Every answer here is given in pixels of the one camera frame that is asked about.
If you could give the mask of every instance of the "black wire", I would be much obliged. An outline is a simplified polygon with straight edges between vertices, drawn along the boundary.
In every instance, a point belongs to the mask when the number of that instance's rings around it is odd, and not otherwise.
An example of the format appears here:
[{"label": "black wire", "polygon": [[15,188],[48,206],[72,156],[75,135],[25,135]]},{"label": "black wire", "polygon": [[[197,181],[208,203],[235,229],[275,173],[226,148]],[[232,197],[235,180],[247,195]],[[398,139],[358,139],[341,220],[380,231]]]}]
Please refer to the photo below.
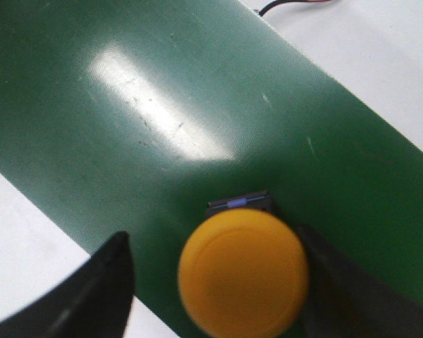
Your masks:
[{"label": "black wire", "polygon": [[276,0],[276,1],[273,1],[273,2],[271,2],[269,4],[267,4],[264,8],[262,8],[259,11],[259,15],[260,16],[263,16],[270,9],[272,9],[272,8],[274,8],[276,6],[282,5],[282,4],[288,4],[289,2],[311,2],[311,1],[310,0]]}]

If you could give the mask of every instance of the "yellow round cap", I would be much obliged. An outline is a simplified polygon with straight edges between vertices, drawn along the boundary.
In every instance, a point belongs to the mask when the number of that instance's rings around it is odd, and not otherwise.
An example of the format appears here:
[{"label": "yellow round cap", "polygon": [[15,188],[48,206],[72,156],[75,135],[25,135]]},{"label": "yellow round cap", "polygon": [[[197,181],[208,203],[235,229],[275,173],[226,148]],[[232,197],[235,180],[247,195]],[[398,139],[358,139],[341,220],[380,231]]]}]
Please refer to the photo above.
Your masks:
[{"label": "yellow round cap", "polygon": [[214,338],[274,338],[308,288],[305,251],[274,216],[234,209],[205,220],[183,248],[178,286],[192,320]]}]

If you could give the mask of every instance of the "wire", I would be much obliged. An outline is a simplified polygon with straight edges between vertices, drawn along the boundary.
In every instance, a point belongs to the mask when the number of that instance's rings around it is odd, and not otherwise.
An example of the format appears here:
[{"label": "wire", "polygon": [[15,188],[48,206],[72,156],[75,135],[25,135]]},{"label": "wire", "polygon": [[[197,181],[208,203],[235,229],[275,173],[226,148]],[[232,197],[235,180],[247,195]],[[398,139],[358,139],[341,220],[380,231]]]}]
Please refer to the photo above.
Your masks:
[{"label": "wire", "polygon": [[259,15],[263,16],[270,9],[272,9],[276,6],[282,5],[282,4],[288,4],[290,2],[325,2],[325,1],[330,1],[330,0],[276,0],[276,1],[273,1],[269,4],[267,4],[263,9],[261,9],[259,11]]}]

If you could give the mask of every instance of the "black plastic piece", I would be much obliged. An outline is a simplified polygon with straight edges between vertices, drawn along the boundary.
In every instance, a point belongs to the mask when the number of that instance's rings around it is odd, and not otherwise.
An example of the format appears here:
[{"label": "black plastic piece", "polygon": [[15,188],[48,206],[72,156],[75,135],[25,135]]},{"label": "black plastic piece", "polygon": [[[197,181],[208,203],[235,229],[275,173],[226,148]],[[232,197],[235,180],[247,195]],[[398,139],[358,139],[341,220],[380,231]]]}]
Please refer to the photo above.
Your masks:
[{"label": "black plastic piece", "polygon": [[423,308],[375,280],[311,227],[306,248],[311,285],[303,312],[310,338],[423,338]]},{"label": "black plastic piece", "polygon": [[242,196],[209,202],[205,217],[209,218],[217,213],[234,208],[251,208],[274,214],[273,199],[268,190],[263,190],[261,192],[251,192]]},{"label": "black plastic piece", "polygon": [[128,234],[117,232],[57,288],[0,323],[0,338],[121,338],[135,278]]}]

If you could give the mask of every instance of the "white surface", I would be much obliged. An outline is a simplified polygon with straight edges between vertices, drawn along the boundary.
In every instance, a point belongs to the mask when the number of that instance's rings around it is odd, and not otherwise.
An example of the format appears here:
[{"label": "white surface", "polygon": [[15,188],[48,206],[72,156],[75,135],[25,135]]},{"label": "white surface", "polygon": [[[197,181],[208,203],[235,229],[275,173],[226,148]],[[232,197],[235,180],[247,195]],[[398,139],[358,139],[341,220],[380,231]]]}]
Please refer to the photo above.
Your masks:
[{"label": "white surface", "polygon": [[423,151],[423,0],[284,4],[263,19]]},{"label": "white surface", "polygon": [[[260,9],[269,1],[243,2]],[[287,4],[264,19],[423,150],[423,0]],[[87,257],[0,175],[0,320]],[[126,337],[177,337],[141,302],[134,305]]]},{"label": "white surface", "polygon": [[[55,287],[89,258],[0,175],[0,320]],[[127,338],[177,337],[134,298]]]}]

